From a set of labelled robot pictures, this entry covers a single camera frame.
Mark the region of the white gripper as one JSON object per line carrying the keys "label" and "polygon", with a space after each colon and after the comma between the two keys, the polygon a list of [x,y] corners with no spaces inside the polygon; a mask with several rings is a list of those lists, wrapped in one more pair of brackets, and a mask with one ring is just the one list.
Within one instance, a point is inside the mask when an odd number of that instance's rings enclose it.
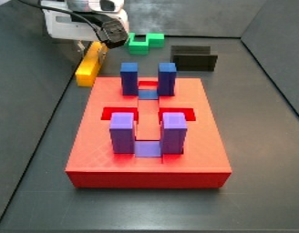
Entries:
{"label": "white gripper", "polygon": [[[54,38],[122,42],[130,34],[125,0],[40,0],[48,33]],[[103,64],[109,48],[99,48]]]}

